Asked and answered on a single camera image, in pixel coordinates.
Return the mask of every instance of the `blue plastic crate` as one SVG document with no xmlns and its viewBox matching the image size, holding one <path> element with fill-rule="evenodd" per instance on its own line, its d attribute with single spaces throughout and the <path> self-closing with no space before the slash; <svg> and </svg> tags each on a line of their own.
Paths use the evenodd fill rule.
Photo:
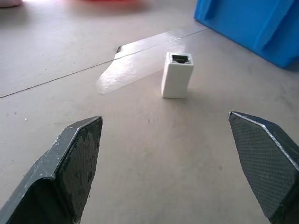
<svg viewBox="0 0 299 224">
<path fill-rule="evenodd" d="M 194 17 L 279 67 L 299 59 L 299 0 L 199 0 Z"/>
</svg>

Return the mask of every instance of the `concrete floor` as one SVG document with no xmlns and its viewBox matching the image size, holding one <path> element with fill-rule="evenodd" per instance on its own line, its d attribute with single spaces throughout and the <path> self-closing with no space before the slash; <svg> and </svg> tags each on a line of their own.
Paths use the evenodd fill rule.
<svg viewBox="0 0 299 224">
<path fill-rule="evenodd" d="M 65 5 L 56 13 L 59 2 Z M 164 7 L 121 20 L 120 15 L 82 14 L 68 1 L 30 1 L 28 16 L 43 18 L 41 24 L 0 20 L 5 30 L 0 32 L 0 206 L 64 127 L 101 115 L 97 172 L 81 223 L 269 223 L 242 172 L 228 112 L 276 122 L 299 143 L 299 76 L 195 24 L 194 1 L 184 2 L 181 9 L 179 1 L 163 0 Z M 169 19 L 179 11 L 184 16 L 178 22 L 188 28 L 126 45 L 110 61 L 118 45 L 177 28 Z M 66 30 L 57 29 L 60 19 L 68 23 Z M 118 35 L 95 29 L 98 22 Z M 131 33 L 119 30 L 129 27 Z M 109 43 L 97 41 L 96 34 Z M 160 97 L 167 51 L 193 55 L 186 100 Z"/>
</svg>

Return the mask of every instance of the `blue plastic bin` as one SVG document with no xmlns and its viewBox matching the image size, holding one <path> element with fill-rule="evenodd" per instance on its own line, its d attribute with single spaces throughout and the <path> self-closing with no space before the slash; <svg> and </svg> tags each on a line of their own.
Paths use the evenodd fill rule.
<svg viewBox="0 0 299 224">
<path fill-rule="evenodd" d="M 194 17 L 279 67 L 299 58 L 299 0 L 199 0 Z"/>
</svg>

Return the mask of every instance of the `white rj45 coupler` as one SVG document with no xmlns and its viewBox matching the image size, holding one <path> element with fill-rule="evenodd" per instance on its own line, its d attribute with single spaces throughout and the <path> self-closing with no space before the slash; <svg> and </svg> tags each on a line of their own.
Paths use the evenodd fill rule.
<svg viewBox="0 0 299 224">
<path fill-rule="evenodd" d="M 191 54 L 167 53 L 162 79 L 162 97 L 186 98 L 193 68 Z"/>
</svg>

